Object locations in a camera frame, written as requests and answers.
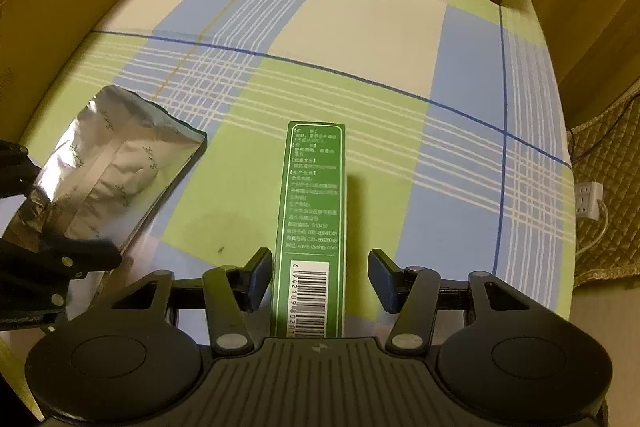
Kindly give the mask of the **white power strip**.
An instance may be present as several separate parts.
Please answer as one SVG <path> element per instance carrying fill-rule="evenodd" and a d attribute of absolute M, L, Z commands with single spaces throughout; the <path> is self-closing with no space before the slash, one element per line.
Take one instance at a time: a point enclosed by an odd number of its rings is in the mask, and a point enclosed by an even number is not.
<path fill-rule="evenodd" d="M 579 182 L 575 184 L 575 216 L 577 219 L 598 221 L 600 202 L 603 200 L 603 185 L 600 182 Z"/>

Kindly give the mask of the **silver foil pouch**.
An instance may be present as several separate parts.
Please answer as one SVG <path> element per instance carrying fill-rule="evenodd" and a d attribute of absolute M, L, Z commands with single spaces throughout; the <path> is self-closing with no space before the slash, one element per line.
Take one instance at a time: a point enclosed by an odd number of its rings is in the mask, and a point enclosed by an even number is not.
<path fill-rule="evenodd" d="M 3 236 L 30 251 L 62 237 L 125 249 L 205 147 L 205 132 L 107 86 L 58 140 Z"/>

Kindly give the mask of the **checkered tablecloth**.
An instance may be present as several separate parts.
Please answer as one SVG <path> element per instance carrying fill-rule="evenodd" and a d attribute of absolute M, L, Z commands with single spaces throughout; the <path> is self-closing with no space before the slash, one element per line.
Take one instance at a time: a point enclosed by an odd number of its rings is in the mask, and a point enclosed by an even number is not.
<path fill-rule="evenodd" d="M 288 123 L 338 122 L 349 334 L 390 329 L 367 280 L 376 247 L 447 279 L 495 272 L 570 312 L 573 173 L 530 0 L 122 0 L 32 118 L 32 157 L 110 83 L 208 135 L 134 277 L 196 277 L 273 246 Z"/>

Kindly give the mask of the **green medicine box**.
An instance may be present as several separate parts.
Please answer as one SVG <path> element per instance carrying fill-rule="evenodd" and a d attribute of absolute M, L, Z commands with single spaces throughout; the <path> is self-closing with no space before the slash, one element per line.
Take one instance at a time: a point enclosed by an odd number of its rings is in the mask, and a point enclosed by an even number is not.
<path fill-rule="evenodd" d="M 345 327 L 346 129 L 292 121 L 285 140 L 271 334 L 340 338 Z"/>

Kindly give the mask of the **quilted olive chair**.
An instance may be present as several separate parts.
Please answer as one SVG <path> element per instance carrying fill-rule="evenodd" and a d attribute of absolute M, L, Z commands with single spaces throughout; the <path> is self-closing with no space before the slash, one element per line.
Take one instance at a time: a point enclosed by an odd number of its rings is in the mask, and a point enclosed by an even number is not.
<path fill-rule="evenodd" d="M 639 95 L 570 129 L 576 183 L 603 186 L 597 219 L 579 218 L 574 285 L 639 275 Z"/>

